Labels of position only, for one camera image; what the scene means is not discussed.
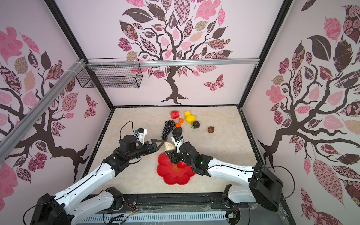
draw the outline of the marble floor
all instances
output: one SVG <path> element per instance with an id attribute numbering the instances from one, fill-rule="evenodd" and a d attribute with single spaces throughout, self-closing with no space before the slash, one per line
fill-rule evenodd
<path id="1" fill-rule="evenodd" d="M 185 121 L 181 125 L 185 142 L 189 141 L 200 154 L 236 165 L 252 166 L 256 164 L 253 150 L 235 106 L 117 108 L 90 171 L 98 167 L 102 160 L 119 146 L 119 131 L 126 122 L 132 120 L 134 130 L 139 127 L 148 129 L 145 141 L 161 140 L 164 123 L 171 119 L 170 112 L 172 110 L 179 111 L 180 118 L 183 119 L 185 119 L 184 112 L 190 110 L 191 114 L 195 115 L 200 122 L 198 129 L 190 128 L 191 124 Z M 214 133 L 207 132 L 209 126 L 215 128 Z M 122 137 L 127 134 L 132 134 L 131 123 L 128 123 L 121 131 Z M 227 184 L 235 184 L 224 178 L 195 174 L 185 185 L 167 185 L 156 172 L 157 158 L 164 151 L 163 145 L 159 151 L 144 156 L 139 163 L 127 167 L 118 176 L 100 186 L 93 194 L 98 194 L 101 190 L 111 186 L 116 187 L 124 194 L 222 192 Z"/>

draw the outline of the lemon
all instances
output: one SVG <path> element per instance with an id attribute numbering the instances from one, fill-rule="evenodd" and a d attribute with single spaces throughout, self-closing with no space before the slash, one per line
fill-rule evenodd
<path id="1" fill-rule="evenodd" d="M 190 114 L 191 114 L 191 113 L 190 113 L 189 110 L 187 110 L 187 111 L 184 112 L 184 116 L 188 116 L 188 115 L 190 115 Z"/>
<path id="2" fill-rule="evenodd" d="M 193 122 L 195 122 L 196 117 L 195 117 L 194 115 L 187 115 L 187 116 L 185 117 L 185 120 L 186 120 L 186 122 L 188 122 L 188 123 L 193 123 Z"/>

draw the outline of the aluminum rail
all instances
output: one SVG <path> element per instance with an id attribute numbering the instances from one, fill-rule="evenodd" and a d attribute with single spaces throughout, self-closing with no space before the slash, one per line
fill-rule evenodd
<path id="1" fill-rule="evenodd" d="M 120 65 L 136 65 L 140 63 L 141 67 L 157 67 L 157 66 L 197 66 L 197 65 L 230 65 L 230 64 L 257 64 L 258 58 L 233 58 L 233 59 L 186 59 L 186 60 L 157 60 L 157 61 L 123 61 L 123 62 L 89 62 L 91 66 L 120 66 Z"/>
<path id="2" fill-rule="evenodd" d="M 83 59 L 75 62 L 54 84 L 43 98 L 25 115 L 19 124 L 0 143 L 0 163 L 15 148 L 18 142 L 31 129 L 43 112 L 50 106 L 69 82 L 86 66 Z"/>

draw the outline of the black wire basket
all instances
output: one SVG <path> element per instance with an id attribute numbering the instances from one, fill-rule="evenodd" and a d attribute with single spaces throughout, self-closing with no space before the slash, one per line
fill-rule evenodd
<path id="1" fill-rule="evenodd" d="M 121 62 L 120 65 L 113 63 L 109 65 L 99 65 L 96 63 L 88 64 L 76 75 L 81 87 L 128 87 L 139 88 L 143 74 L 141 72 L 139 60 L 134 62 L 136 58 L 119 58 L 126 59 L 128 64 Z"/>

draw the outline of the dark grape cluster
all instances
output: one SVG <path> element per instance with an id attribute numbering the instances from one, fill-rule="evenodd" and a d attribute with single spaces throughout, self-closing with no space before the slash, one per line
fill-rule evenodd
<path id="1" fill-rule="evenodd" d="M 165 122 L 164 130 L 162 131 L 161 138 L 166 141 L 167 135 L 170 134 L 170 132 L 175 128 L 175 122 L 174 120 L 169 120 Z"/>

